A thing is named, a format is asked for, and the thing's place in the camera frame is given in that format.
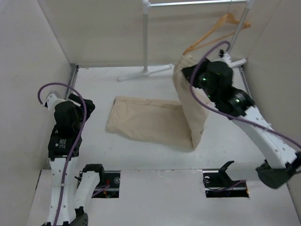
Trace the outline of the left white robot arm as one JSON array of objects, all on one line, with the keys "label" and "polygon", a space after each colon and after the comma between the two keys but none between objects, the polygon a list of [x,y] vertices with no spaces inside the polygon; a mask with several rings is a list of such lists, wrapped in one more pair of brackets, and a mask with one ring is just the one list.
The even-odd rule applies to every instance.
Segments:
[{"label": "left white robot arm", "polygon": [[87,207],[96,188],[105,184],[101,164],[87,164],[76,175],[82,126],[95,109],[91,100],[70,94],[68,100],[49,93],[45,106],[54,113],[48,157],[52,175],[47,226],[86,226]]}]

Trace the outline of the wooden clothes hanger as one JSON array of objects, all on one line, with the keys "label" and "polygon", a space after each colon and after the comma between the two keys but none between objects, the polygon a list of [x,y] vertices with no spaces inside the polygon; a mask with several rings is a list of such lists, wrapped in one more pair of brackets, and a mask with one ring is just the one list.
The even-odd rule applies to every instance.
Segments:
[{"label": "wooden clothes hanger", "polygon": [[199,38],[195,43],[191,44],[189,47],[187,47],[184,52],[182,53],[183,56],[189,54],[192,51],[195,51],[197,49],[203,48],[205,46],[211,45],[213,43],[216,43],[218,41],[221,41],[229,36],[234,35],[235,31],[230,32],[224,36],[221,36],[219,38],[216,38],[214,40],[211,40],[205,44],[202,44],[210,35],[212,35],[215,32],[221,31],[223,26],[227,25],[238,25],[239,21],[235,18],[235,16],[232,13],[227,13],[223,16],[221,16],[218,21],[214,24],[214,26],[205,33],[201,38]]}]

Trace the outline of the beige trousers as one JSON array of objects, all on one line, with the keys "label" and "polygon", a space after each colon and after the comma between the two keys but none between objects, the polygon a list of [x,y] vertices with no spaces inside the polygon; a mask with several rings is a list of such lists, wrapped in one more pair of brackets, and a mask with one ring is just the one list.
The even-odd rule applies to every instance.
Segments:
[{"label": "beige trousers", "polygon": [[178,101],[117,96],[106,130],[135,141],[195,150],[205,129],[208,110],[190,92],[182,70],[195,66],[192,56],[182,56],[172,76]]}]

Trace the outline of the white clothes rack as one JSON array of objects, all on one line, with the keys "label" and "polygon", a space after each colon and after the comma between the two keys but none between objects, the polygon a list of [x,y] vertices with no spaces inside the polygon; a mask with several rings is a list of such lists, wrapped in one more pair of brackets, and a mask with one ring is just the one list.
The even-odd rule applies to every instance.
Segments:
[{"label": "white clothes rack", "polygon": [[216,4],[245,4],[245,9],[242,13],[242,16],[239,20],[236,20],[234,15],[231,13],[227,13],[223,15],[213,26],[213,28],[208,31],[202,38],[200,38],[197,42],[195,42],[193,45],[188,47],[184,53],[190,53],[196,49],[198,49],[198,44],[201,43],[204,39],[206,39],[210,34],[212,34],[215,30],[219,29],[223,24],[229,23],[229,24],[236,24],[237,28],[236,30],[231,33],[231,41],[230,41],[230,47],[228,52],[231,52],[233,49],[233,46],[236,42],[236,39],[241,31],[241,29],[249,28],[250,24],[246,22],[246,17],[253,6],[254,1],[253,0],[198,0],[198,1],[184,1],[184,2],[169,2],[169,3],[150,3],[148,0],[142,1],[142,9],[143,9],[143,69],[141,72],[133,73],[129,75],[121,75],[118,77],[118,81],[128,81],[140,77],[148,77],[152,74],[164,72],[171,70],[173,68],[172,64],[163,65],[160,66],[155,71],[150,71],[148,69],[148,13],[150,8],[154,7],[167,7],[167,6],[185,6],[185,5],[216,5]]}]

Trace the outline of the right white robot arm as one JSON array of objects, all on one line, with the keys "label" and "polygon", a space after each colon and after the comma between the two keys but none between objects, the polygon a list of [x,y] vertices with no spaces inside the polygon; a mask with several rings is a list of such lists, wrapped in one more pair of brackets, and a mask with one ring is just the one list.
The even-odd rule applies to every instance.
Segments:
[{"label": "right white robot arm", "polygon": [[286,142],[292,139],[278,132],[262,117],[251,97],[232,85],[233,69],[223,61],[209,61],[185,66],[180,70],[189,88],[202,89],[214,103],[213,112],[236,124],[265,157],[256,168],[259,180],[272,189],[278,189],[301,172],[301,153]]}]

